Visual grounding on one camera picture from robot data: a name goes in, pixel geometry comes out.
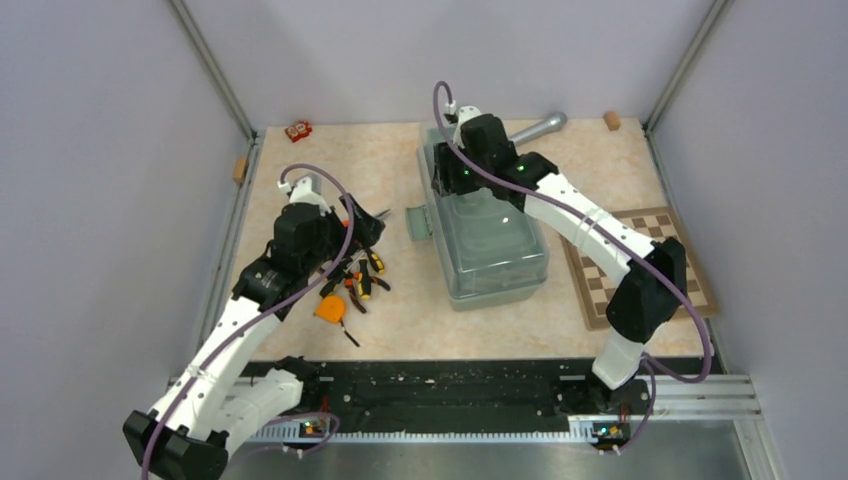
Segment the green plastic toolbox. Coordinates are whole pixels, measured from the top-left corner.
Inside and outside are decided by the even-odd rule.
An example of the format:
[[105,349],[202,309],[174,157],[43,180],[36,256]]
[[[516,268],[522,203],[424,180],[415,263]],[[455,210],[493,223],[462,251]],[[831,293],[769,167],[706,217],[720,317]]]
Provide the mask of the green plastic toolbox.
[[531,298],[548,278],[549,250],[538,223],[488,189],[435,194],[434,147],[442,141],[433,122],[420,125],[417,163],[425,203],[406,210],[410,239],[435,244],[455,311]]

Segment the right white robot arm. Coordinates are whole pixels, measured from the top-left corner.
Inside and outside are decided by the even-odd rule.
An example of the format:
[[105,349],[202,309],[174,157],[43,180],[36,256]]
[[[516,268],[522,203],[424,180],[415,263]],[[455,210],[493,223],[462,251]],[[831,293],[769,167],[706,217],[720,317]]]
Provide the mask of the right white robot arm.
[[503,122],[462,107],[439,114],[433,189],[461,196],[481,189],[558,232],[601,269],[614,288],[611,326],[586,385],[589,404],[612,412],[627,397],[655,331],[687,303],[686,253],[678,240],[656,241],[599,207],[546,157],[520,154]]

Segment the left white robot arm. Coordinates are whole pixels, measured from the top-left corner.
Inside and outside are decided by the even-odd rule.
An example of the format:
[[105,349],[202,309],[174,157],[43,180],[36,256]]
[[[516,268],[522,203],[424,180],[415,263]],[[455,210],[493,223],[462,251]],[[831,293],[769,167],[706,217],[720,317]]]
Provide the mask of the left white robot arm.
[[369,214],[340,196],[347,222],[319,200],[286,204],[262,253],[239,274],[217,325],[177,381],[122,427],[144,479],[219,479],[233,455],[273,417],[319,404],[316,367],[287,356],[243,394],[232,388],[254,351],[328,275],[385,229],[387,211]]

